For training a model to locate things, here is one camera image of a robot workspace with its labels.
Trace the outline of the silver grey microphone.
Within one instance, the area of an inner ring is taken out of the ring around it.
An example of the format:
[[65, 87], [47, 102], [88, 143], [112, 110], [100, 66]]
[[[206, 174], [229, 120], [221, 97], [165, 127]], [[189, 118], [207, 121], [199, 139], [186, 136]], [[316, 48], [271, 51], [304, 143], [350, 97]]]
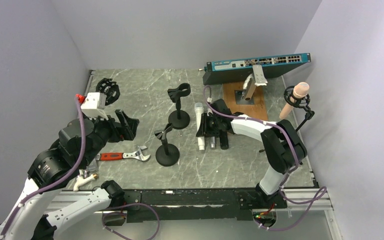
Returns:
[[[207, 109], [207, 116], [209, 117], [210, 115], [212, 114], [212, 110], [211, 109]], [[216, 137], [215, 136], [212, 136], [210, 137], [210, 149], [215, 149], [216, 148]]]

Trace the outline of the white microphone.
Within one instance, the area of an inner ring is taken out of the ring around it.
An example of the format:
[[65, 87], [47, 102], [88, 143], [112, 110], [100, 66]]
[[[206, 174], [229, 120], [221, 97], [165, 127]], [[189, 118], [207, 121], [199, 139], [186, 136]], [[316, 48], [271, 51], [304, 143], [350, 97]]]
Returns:
[[[195, 103], [194, 105], [194, 112], [195, 112], [195, 117], [196, 117], [196, 134], [199, 133], [200, 125], [201, 125], [201, 119], [202, 119], [202, 114], [204, 113], [204, 107], [203, 104], [200, 102]], [[205, 138], [203, 136], [198, 136], [197, 137], [197, 143], [198, 143], [198, 149], [200, 151], [205, 150]]]

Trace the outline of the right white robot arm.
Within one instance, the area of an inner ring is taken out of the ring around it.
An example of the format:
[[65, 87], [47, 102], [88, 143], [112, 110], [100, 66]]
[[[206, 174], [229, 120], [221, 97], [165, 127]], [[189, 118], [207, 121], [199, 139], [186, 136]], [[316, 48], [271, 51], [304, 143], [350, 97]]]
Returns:
[[284, 119], [278, 122], [264, 121], [237, 112], [231, 114], [223, 99], [213, 103], [205, 102], [211, 110], [213, 123], [202, 121], [196, 136], [209, 135], [212, 130], [243, 135], [263, 144], [269, 167], [264, 177], [256, 185], [255, 201], [262, 208], [274, 202], [275, 195], [308, 155], [297, 131], [291, 122]]

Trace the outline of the black mic stand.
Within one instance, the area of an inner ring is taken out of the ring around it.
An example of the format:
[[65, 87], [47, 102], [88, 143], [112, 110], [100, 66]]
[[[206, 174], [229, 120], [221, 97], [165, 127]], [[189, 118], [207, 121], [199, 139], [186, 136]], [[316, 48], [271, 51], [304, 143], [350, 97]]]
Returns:
[[181, 98], [190, 95], [190, 84], [181, 83], [177, 88], [169, 88], [167, 93], [176, 106], [176, 110], [169, 115], [168, 122], [172, 124], [173, 128], [176, 130], [186, 128], [190, 123], [190, 116], [186, 111], [181, 109]]
[[164, 166], [170, 167], [178, 163], [180, 152], [178, 147], [168, 143], [167, 134], [172, 131], [173, 126], [168, 123], [164, 129], [156, 130], [154, 135], [161, 141], [161, 146], [157, 149], [155, 157], [157, 162]]

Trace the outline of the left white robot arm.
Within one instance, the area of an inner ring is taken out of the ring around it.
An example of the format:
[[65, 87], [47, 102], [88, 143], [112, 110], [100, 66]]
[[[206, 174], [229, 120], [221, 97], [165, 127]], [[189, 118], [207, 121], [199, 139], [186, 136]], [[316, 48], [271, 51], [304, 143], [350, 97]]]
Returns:
[[124, 190], [113, 180], [105, 181], [93, 193], [53, 212], [53, 199], [77, 177], [79, 170], [94, 161], [107, 143], [130, 141], [139, 120], [115, 111], [95, 120], [79, 117], [59, 131], [59, 138], [41, 152], [28, 170], [23, 191], [11, 213], [0, 224], [0, 240], [52, 240], [92, 213], [117, 210], [124, 203]]

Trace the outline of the shock mount stand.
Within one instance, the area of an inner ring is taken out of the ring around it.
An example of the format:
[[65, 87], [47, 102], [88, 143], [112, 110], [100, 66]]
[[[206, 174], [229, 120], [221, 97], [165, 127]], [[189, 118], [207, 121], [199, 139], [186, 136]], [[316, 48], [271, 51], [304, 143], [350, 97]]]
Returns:
[[117, 101], [120, 97], [119, 85], [112, 78], [103, 78], [95, 88], [99, 93], [106, 96], [105, 105], [108, 106]]

